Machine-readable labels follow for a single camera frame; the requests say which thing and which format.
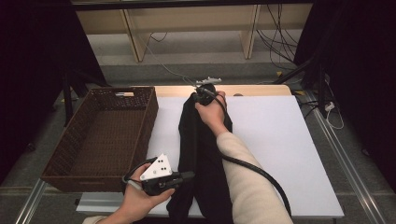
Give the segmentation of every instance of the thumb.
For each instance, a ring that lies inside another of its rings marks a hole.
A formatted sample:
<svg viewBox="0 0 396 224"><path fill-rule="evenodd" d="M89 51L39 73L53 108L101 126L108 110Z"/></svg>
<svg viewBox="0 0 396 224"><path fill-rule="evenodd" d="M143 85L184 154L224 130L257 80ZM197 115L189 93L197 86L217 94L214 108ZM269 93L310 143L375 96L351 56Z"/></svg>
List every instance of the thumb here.
<svg viewBox="0 0 396 224"><path fill-rule="evenodd" d="M195 109L199 110L203 105L200 103L195 103Z"/></svg>
<svg viewBox="0 0 396 224"><path fill-rule="evenodd" d="M165 202L173 193L175 193L175 189L168 189L157 196L151 196L150 199L152 200L155 205Z"/></svg>

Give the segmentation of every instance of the gray floor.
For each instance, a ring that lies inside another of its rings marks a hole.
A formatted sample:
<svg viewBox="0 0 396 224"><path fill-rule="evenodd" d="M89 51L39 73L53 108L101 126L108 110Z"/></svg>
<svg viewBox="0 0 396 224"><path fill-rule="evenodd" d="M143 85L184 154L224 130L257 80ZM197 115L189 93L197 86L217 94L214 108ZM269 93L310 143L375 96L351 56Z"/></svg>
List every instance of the gray floor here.
<svg viewBox="0 0 396 224"><path fill-rule="evenodd" d="M290 31L298 39L301 31ZM164 34L154 34L161 39ZM126 35L89 36L92 48L97 56L106 80L113 86L129 85L181 85L179 75L196 79L220 77L223 84L268 83L277 78L278 66L292 68L293 65L279 59L256 37L252 58L246 60L237 32L208 33L171 33L162 42L150 40L145 60L136 63ZM291 89L299 90L295 77L287 82ZM302 102L306 96L299 96ZM0 223L14 223L35 182L40 177L59 136L64 130L64 105L62 95L54 103L55 112L48 115L35 138L36 150L24 153L9 173L0 188ZM310 106L302 106L306 115ZM396 195L377 170L371 159L361 153L362 145L355 135L353 127L343 118L345 127L334 130L351 159L357 173L375 199L379 211L387 223L396 223ZM332 113L333 125L341 125L337 113ZM372 223L366 215L357 193L337 160L332 145L318 124L313 112L306 117L307 127L317 147L318 154L330 178L337 198L345 211L345 217L337 223ZM61 193L52 187L46 188L30 223L81 223L85 215L76 212L75 200L79 193ZM295 223L333 223L331 219L294 219Z"/></svg>

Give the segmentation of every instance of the beige sleeve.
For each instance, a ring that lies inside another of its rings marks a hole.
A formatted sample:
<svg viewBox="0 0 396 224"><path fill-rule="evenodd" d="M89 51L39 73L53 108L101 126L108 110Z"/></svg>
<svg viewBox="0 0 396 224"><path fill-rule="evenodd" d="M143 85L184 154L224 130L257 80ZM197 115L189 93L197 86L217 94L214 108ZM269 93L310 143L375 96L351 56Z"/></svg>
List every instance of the beige sleeve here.
<svg viewBox="0 0 396 224"><path fill-rule="evenodd" d="M96 224L98 221L105 219L106 217L87 217L84 219L82 224Z"/></svg>
<svg viewBox="0 0 396 224"><path fill-rule="evenodd" d="M234 134L220 134L217 143L223 154L262 168ZM276 190L265 177L229 161L223 160L223 166L233 202L235 224L292 223Z"/></svg>

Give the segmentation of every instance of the cable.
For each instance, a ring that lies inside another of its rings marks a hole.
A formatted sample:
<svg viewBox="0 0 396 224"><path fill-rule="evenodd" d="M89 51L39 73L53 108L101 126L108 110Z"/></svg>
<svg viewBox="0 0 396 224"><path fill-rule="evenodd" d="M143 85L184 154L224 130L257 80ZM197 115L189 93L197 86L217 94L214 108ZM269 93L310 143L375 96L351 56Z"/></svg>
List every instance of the cable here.
<svg viewBox="0 0 396 224"><path fill-rule="evenodd" d="M182 77L182 80L184 82L186 82L189 85L192 85L193 87L196 87L196 84L193 82L194 81L198 81L197 79L185 76L183 74L179 74L179 73L175 73L173 71L171 71L168 67L165 66L165 64L163 64L160 59L157 58L157 56L152 52L151 48L149 48L149 46L145 43L145 41L139 36L141 42L145 45L146 49L148 49L148 51L150 52L150 54L152 55L152 57L166 70L168 71L170 74L178 76L178 77Z"/></svg>
<svg viewBox="0 0 396 224"><path fill-rule="evenodd" d="M318 101L308 101L308 102L302 103L302 105L318 105Z"/></svg>
<svg viewBox="0 0 396 224"><path fill-rule="evenodd" d="M262 32L262 36L264 36L268 40L272 40L270 37L266 36L263 32ZM282 44L282 42L279 42L279 41L276 41L276 40L274 40L274 42L277 43L277 44ZM289 44L289 43L283 43L283 44L291 46L291 47L294 47L294 48L297 48L297 45L293 45L293 44Z"/></svg>
<svg viewBox="0 0 396 224"><path fill-rule="evenodd" d="M133 179L131 179L131 175L134 173L134 171L137 170L137 168L139 168L140 166L142 166L146 163L153 163L153 162L155 162L155 160L157 160L157 157L140 162L130 172L128 172L125 176L122 177L122 182L127 183L128 180L133 180Z"/></svg>
<svg viewBox="0 0 396 224"><path fill-rule="evenodd" d="M343 117L341 116L341 112L338 110L338 114L340 115L340 120L341 120L341 127L335 127L334 125L332 125L332 124L330 123L330 121L329 121L330 112L332 112L332 109L330 109L330 110L327 112L326 121L327 121L327 123L329 124L329 126L332 127L332 128L334 128L334 129L338 129L338 130L343 129L343 128L344 128L344 121L343 121Z"/></svg>
<svg viewBox="0 0 396 224"><path fill-rule="evenodd" d="M256 32L259 34L259 37L260 37L260 39L262 40L262 43L270 50L270 60L271 60L271 63L272 63L275 67L278 67L278 68L281 68L281 69L293 70L292 68L279 66L279 65L277 65L277 64L274 62L274 60L273 60L273 58L272 58L272 51L274 51L277 55L279 55L280 57L284 58L284 59L287 60L288 62L292 63L292 61L291 61L287 56L283 55L283 54L282 54L281 52L279 52L277 49L274 49L274 47L272 47L271 44L268 43L268 41L265 40L265 39L262 37L262 34L260 34L260 32L262 32L262 31L256 31Z"/></svg>
<svg viewBox="0 0 396 224"><path fill-rule="evenodd" d="M288 36L290 37L290 39L291 39L294 43L298 44L298 42L297 42L296 40L294 40L294 38L289 34L288 30L285 30L285 32L286 32L286 34L288 34Z"/></svg>
<svg viewBox="0 0 396 224"><path fill-rule="evenodd" d="M308 117L308 115L309 115L315 108L318 108L318 105L314 105L314 107L312 107L312 108L308 111L308 113L306 113L306 115L304 116L304 119L306 119L306 117Z"/></svg>
<svg viewBox="0 0 396 224"><path fill-rule="evenodd" d="M275 17L274 17L273 12L271 11L271 8L269 8L269 5L267 5L267 8L268 8L268 11L269 11L270 14L271 14L271 17L272 17L272 19L273 19L273 22L274 22L275 26L276 26L276 32L275 32L275 34L274 34L273 39L271 40L271 44L267 43L267 41L263 38L263 36L265 36L265 35L263 34L263 32L262 32L261 34L260 34L260 32L258 32L258 34L259 34L260 38L262 39L262 42L270 49L270 59L271 59L271 62L272 62L276 67L279 67L279 66L277 66L277 65L274 63L274 61L273 61L273 59L272 59L272 51L274 51L274 52L275 52L276 54L278 54L280 57L282 57L282 58L286 59L287 61L293 63L291 57L290 57L289 54L288 54L288 50L286 49L286 47L288 47L289 51L290 51L291 54L294 56L294 52L293 52L293 51L291 50L291 48L290 48L290 46L292 46L292 47L294 47L294 46L291 45L291 44L289 44L288 41L286 40L286 38L283 36L283 34L282 34L282 29L281 29L281 26L280 26L280 24L281 24L280 19L281 19L281 16L282 16L283 5L282 5L282 4L278 4L277 22L276 22L276 19L275 19ZM281 42L275 41L277 32L279 32L279 35L280 35L280 38L281 38ZM281 44L281 48L283 48L283 49L285 50L286 55L283 55L283 54L280 53L279 50L276 50L276 49L273 47L273 44L274 44L274 43L280 43L280 44Z"/></svg>
<svg viewBox="0 0 396 224"><path fill-rule="evenodd" d="M282 189L282 187L279 185L279 183L277 183L277 181L272 176L270 176L268 173L266 173L260 167L257 167L257 166L255 166L253 164L250 164L250 163L246 162L246 161L241 161L241 160L238 160L236 158L226 156L220 150L219 150L219 153L220 153L220 156L224 160L232 162L232 163L237 164L237 165L241 165L241 166L243 166L245 168L248 168L249 170L254 171L257 174L262 175L266 179L268 179L268 181L270 181L271 184L274 185L274 187L276 188L277 192L280 194L280 197L282 198L283 204L285 205L286 210L288 211L289 216L291 217L291 209L290 209L290 204L289 204L288 197L286 196L285 191Z"/></svg>
<svg viewBox="0 0 396 224"><path fill-rule="evenodd" d="M224 104L222 104L221 101L217 98L217 95L219 95L218 93L211 92L210 90L207 90L205 88L201 88L201 91L208 94L214 100L216 100L216 102L221 106L221 109L223 110L224 115L227 115L227 109L226 109L227 103L224 98L223 98ZM223 154L220 150L219 150L219 154L224 160L232 162L232 163L240 165L240 166L243 166L245 168L248 168L249 170L256 172L259 175L262 175L268 181L270 181L270 183L276 188L277 192L280 194L283 204L285 205L285 208L288 211L289 216L291 216L291 209L290 209L290 203L289 203L288 197L286 196L285 191L282 189L282 187L279 185L279 183L277 183L277 181L272 176L270 176L268 173L266 173L260 167L257 167L251 163L246 162L246 161L238 160L237 158L229 157L229 156Z"/></svg>
<svg viewBox="0 0 396 224"><path fill-rule="evenodd" d="M294 97L296 98L296 101L297 101L297 104L298 104L298 106L301 108L301 107L303 107L303 103L301 102L301 99L297 96L297 95L295 95L295 94L293 94L294 95Z"/></svg>
<svg viewBox="0 0 396 224"><path fill-rule="evenodd" d="M151 34L149 35L149 37L152 38L153 40L157 41L157 42L161 42L161 41L165 40L165 38L166 38L166 36L168 35L168 33L165 33L165 35L163 36L163 38L161 38L160 40L154 38L154 36L152 36L152 35L154 35L154 33L151 33Z"/></svg>
<svg viewBox="0 0 396 224"><path fill-rule="evenodd" d="M330 87L329 82L328 82L327 80L325 80L325 82L326 82L326 84L327 84L327 87L328 87L330 93L332 94L332 98L333 98L334 101L335 101L335 96L334 96L334 93L332 93L332 88ZM337 130L341 130L341 129L344 128L344 120L343 120L343 117L342 117L342 115L341 115L340 106L338 105L337 107L338 107L338 115L339 115L340 120L341 120L341 127L336 127L336 126L332 125L332 124L330 123L330 121L329 121L330 112L333 110L333 108L331 108L331 109L328 110L326 121L327 121L327 123L329 124L330 127L334 128L334 129L337 129Z"/></svg>

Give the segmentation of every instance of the metal frame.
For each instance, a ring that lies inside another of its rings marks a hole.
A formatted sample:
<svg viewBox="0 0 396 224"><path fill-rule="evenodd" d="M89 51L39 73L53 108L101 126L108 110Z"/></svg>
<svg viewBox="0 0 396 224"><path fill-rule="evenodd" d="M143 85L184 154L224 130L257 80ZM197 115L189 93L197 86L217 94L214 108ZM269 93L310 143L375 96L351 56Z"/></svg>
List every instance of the metal frame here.
<svg viewBox="0 0 396 224"><path fill-rule="evenodd" d="M46 190L47 185L48 184L41 179L38 179L37 182L35 182L35 186L33 187L32 192L30 193L23 208L17 216L17 219L15 221L16 224L27 224L30 222L33 214L35 213L35 209L40 203L41 197Z"/></svg>
<svg viewBox="0 0 396 224"><path fill-rule="evenodd" d="M311 91L307 91L306 93L306 98L308 101L315 100L315 96ZM335 134L334 130L327 124L326 119L321 116L320 112L317 109L315 109L314 112L318 124L326 135L326 138L328 139L337 160L339 161L344 173L346 174L346 178L348 179L350 185L356 193L356 196L361 202L361 206L363 207L363 210L365 211L367 217L370 219L371 223L387 223L384 215L379 210L375 198L371 195L367 186L364 184L361 176L355 169L353 162L347 155L346 150L344 149L341 142L338 140L338 137Z"/></svg>
<svg viewBox="0 0 396 224"><path fill-rule="evenodd" d="M129 0L120 2L76 2L71 4L37 3L39 8L73 8L77 11L112 10L128 8L156 8L156 7L219 7L268 4L298 4L313 3L311 0Z"/></svg>

